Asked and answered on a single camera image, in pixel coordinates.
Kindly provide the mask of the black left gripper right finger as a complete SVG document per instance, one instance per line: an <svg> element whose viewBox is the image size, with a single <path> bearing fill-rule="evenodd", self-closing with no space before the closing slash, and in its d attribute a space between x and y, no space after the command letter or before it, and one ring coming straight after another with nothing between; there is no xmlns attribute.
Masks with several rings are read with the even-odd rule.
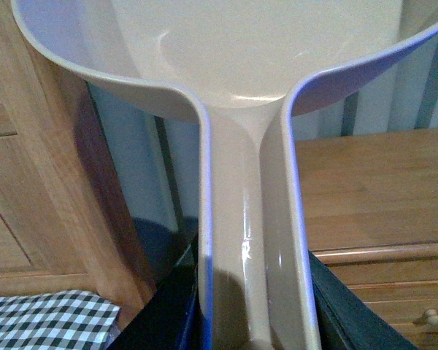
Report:
<svg viewBox="0 0 438 350"><path fill-rule="evenodd" d="M313 253L312 285L323 349L415 349L371 311Z"/></svg>

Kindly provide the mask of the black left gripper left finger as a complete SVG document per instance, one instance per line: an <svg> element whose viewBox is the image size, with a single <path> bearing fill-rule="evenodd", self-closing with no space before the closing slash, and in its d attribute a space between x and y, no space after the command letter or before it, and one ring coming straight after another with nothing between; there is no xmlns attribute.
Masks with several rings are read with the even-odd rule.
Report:
<svg viewBox="0 0 438 350"><path fill-rule="evenodd" d="M198 238L153 298L111 344L112 349L197 349Z"/></svg>

